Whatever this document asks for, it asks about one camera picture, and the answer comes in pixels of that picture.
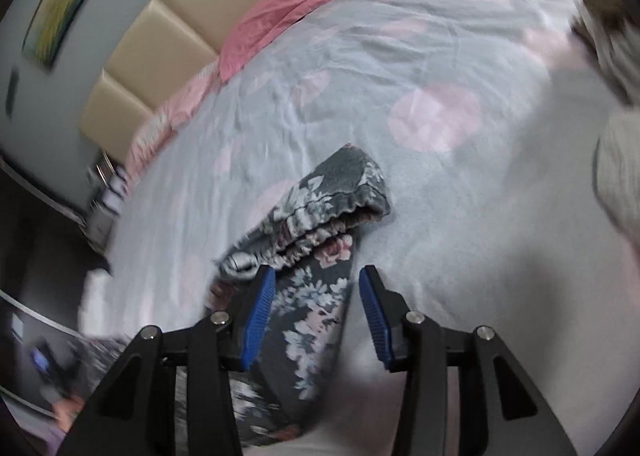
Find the blue rubber tip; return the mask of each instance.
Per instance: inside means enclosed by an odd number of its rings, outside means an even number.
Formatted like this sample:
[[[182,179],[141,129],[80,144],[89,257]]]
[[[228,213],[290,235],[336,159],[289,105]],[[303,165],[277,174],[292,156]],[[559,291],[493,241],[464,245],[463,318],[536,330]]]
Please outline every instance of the blue rubber tip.
[[[369,274],[365,269],[360,271],[360,298],[364,306],[364,313],[369,323],[369,331],[373,339],[373,346],[376,349],[378,360],[385,365],[385,369],[389,369],[394,361],[391,351],[391,330],[385,319],[385,314],[380,306],[380,301],[373,289]]]
[[[269,269],[262,280],[262,286],[255,299],[255,306],[249,314],[242,342],[240,364],[242,371],[248,371],[260,353],[260,344],[269,320],[271,303],[276,294],[276,272]]]

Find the gray wall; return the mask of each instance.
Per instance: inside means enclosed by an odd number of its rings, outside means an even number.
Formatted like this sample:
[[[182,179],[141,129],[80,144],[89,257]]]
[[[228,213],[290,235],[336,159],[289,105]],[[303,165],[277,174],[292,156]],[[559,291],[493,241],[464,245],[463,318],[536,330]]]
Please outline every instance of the gray wall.
[[[149,0],[85,0],[50,73],[21,55],[40,0],[14,0],[0,22],[0,100],[12,66],[20,71],[11,121],[0,112],[0,146],[20,166],[70,202],[85,207],[85,171],[97,148],[77,123],[102,65]]]

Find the silver bolt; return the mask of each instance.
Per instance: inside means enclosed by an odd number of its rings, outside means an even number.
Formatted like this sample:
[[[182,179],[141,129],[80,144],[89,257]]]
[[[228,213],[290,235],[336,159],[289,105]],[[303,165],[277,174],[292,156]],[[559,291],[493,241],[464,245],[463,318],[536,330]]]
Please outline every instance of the silver bolt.
[[[408,311],[405,317],[411,324],[422,324],[425,319],[425,316],[421,311],[415,310]]]
[[[490,326],[481,326],[476,330],[476,334],[482,340],[490,341],[495,337],[495,330]]]
[[[142,337],[145,341],[150,341],[156,335],[158,335],[158,328],[155,326],[145,326],[140,332],[140,337]]]
[[[226,324],[229,320],[229,314],[226,311],[215,311],[211,314],[211,322],[217,325]]]

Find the floral garment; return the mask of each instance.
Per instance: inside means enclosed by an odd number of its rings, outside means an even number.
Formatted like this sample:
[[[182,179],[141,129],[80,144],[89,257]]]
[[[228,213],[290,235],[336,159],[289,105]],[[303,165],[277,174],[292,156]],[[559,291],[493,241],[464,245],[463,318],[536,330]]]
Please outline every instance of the floral garment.
[[[243,446],[298,436],[309,422],[337,355],[348,305],[355,238],[352,229],[390,211],[378,165],[347,146],[303,178],[224,256],[211,285],[210,309],[223,309],[262,264],[277,271],[276,295],[258,361],[230,373]],[[89,341],[92,388],[127,341]],[[176,454],[186,451],[186,372],[175,391]]]

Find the gray bed sheet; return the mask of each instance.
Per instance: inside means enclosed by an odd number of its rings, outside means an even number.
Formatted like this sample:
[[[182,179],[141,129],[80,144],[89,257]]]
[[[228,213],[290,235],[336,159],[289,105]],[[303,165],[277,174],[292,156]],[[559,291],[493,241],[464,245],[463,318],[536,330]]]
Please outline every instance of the gray bed sheet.
[[[346,143],[393,214],[354,266],[442,325],[493,325],[591,455],[640,384],[640,279],[592,190],[618,103],[569,35],[574,0],[334,0],[211,94],[150,167],[110,250],[111,332],[199,319],[215,261]],[[357,292],[316,429],[251,454],[390,453],[403,375]]]

